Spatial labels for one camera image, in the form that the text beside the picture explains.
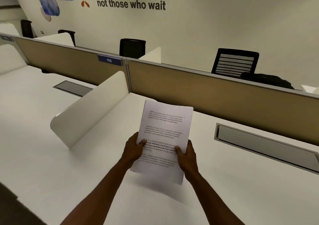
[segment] sheet of paper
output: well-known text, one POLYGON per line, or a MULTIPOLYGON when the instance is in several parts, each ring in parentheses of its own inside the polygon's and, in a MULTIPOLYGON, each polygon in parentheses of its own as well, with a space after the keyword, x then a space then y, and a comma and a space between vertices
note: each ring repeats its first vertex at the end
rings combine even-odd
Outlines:
POLYGON ((184 173, 178 165, 174 147, 178 145, 185 153, 192 115, 192 107, 146 100, 137 144, 144 138, 147 143, 130 170, 182 184, 184 173))

